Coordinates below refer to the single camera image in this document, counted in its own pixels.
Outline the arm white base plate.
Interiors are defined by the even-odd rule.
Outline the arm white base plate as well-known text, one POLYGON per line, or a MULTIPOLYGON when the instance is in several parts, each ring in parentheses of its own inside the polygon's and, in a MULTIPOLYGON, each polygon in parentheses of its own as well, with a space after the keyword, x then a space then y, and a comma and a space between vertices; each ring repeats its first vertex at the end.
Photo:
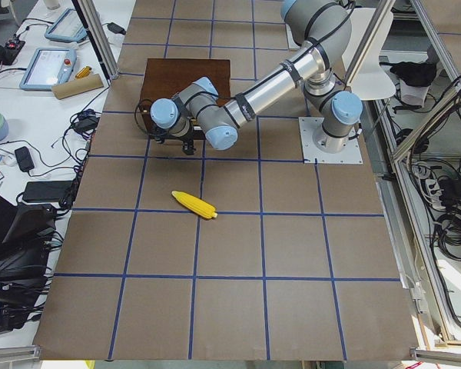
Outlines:
POLYGON ((343 138, 333 138, 323 130, 323 118, 299 117, 303 162, 307 164, 361 165, 360 146, 355 130, 343 138))

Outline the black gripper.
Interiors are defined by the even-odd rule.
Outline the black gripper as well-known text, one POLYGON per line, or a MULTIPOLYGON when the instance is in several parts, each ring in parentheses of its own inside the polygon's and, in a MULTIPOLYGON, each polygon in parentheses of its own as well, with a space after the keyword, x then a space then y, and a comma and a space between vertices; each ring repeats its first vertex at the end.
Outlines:
POLYGON ((186 155, 193 155, 196 151, 194 147, 194 140, 200 139, 200 131, 193 130, 188 131, 184 135, 176 135, 167 130, 157 129, 153 132, 153 139, 157 142, 164 142, 166 140, 178 140, 182 141, 182 151, 186 155))

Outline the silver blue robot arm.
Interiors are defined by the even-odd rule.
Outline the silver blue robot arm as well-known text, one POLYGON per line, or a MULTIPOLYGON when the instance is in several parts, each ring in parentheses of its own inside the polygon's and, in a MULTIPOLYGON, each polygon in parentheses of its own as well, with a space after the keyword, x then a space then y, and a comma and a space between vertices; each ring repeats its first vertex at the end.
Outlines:
POLYGON ((151 105, 151 120, 167 135, 180 140, 193 137, 197 124, 206 140, 219 151, 232 147, 238 130, 293 89, 323 115, 314 132, 315 145, 337 153, 350 140, 350 131, 360 120, 360 98, 336 84, 332 67, 346 51, 352 33, 355 5, 335 1, 285 1, 281 16, 300 47, 269 75, 222 106, 211 80, 201 77, 172 98, 159 98, 151 105))

